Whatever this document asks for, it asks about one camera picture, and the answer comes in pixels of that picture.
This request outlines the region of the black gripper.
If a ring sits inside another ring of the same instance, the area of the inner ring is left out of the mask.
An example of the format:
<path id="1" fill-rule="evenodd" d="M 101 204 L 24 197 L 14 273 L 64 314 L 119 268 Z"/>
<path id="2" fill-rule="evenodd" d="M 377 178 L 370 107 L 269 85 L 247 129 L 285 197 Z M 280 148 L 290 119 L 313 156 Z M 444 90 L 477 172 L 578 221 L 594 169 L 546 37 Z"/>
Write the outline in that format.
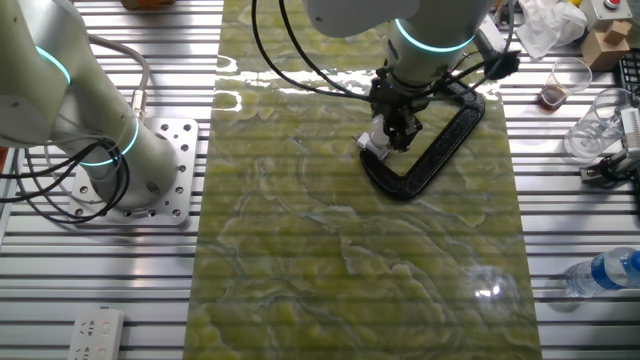
<path id="1" fill-rule="evenodd" d="M 393 150 L 406 152 L 423 128 L 422 123 L 412 114 L 416 112 L 413 100 L 395 83 L 395 78 L 390 74 L 379 75 L 371 81 L 369 99 L 373 122 L 383 123 L 389 111 L 403 110 L 392 112 L 387 117 L 387 136 Z"/>

